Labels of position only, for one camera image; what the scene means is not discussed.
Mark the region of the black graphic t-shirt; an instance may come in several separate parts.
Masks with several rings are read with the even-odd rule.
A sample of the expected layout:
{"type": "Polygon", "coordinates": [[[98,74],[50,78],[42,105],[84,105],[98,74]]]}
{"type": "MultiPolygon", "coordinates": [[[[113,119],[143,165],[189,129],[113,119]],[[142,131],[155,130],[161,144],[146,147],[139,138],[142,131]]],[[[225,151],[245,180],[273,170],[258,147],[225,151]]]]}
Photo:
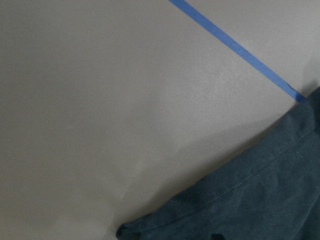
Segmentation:
{"type": "Polygon", "coordinates": [[[119,240],[317,240],[320,237],[320,91],[257,144],[121,225],[119,240]]]}

